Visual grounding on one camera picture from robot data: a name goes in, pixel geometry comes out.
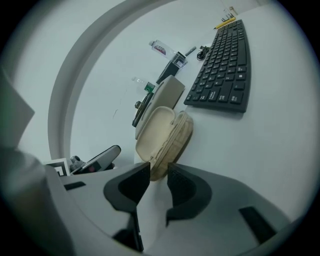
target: black slot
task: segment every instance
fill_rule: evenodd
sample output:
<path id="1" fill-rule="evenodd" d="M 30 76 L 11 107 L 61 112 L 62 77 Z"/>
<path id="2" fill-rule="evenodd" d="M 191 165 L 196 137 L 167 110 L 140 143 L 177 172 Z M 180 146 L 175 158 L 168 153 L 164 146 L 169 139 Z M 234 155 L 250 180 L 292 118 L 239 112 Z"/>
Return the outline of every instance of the black slot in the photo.
<path id="1" fill-rule="evenodd" d="M 276 231 L 254 207 L 241 208 L 239 209 L 239 212 L 260 244 L 269 240 L 276 234 Z"/>
<path id="2" fill-rule="evenodd" d="M 82 181 L 78 181 L 78 182 L 74 182 L 74 183 L 70 183 L 70 184 L 66 184 L 64 185 L 65 190 L 74 190 L 76 188 L 80 188 L 85 186 L 86 184 Z"/>

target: container lid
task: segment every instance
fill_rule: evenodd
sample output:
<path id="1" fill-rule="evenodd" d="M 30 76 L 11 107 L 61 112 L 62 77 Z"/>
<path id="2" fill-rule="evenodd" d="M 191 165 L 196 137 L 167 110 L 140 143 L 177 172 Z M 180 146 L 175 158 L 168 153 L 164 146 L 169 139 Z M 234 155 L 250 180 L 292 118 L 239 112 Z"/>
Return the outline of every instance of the container lid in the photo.
<path id="1" fill-rule="evenodd" d="M 166 142 L 175 127 L 175 118 L 175 112 L 166 106 L 159 106 L 152 112 L 135 144 L 135 150 L 143 161 L 149 162 Z"/>

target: cable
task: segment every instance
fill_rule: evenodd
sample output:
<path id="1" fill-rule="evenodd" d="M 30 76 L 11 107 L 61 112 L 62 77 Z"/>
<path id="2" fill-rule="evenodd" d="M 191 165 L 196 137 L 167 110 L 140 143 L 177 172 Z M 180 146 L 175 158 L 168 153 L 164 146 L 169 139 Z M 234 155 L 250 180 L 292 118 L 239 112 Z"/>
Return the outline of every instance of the cable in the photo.
<path id="1" fill-rule="evenodd" d="M 201 51 L 196 55 L 198 61 L 202 61 L 206 57 L 208 51 L 210 50 L 210 47 L 200 46 L 200 49 Z"/>

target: black keyboard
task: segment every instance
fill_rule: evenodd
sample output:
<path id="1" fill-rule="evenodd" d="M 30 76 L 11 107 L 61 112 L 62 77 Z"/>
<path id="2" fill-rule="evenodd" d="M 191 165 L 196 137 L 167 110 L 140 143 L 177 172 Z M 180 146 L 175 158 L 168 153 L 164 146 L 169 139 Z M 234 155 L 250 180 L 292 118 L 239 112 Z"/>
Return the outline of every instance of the black keyboard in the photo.
<path id="1" fill-rule="evenodd" d="M 242 20 L 218 29 L 184 104 L 246 112 L 251 81 L 248 39 Z"/>

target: marker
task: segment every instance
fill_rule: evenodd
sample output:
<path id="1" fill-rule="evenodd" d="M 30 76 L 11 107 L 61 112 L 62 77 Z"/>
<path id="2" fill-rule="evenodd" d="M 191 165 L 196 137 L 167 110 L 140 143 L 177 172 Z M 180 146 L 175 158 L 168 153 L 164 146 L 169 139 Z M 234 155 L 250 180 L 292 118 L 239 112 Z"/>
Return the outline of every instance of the marker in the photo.
<path id="1" fill-rule="evenodd" d="M 190 53 L 192 53 L 195 49 L 197 49 L 197 47 L 192 47 L 186 54 L 185 56 L 187 57 Z"/>

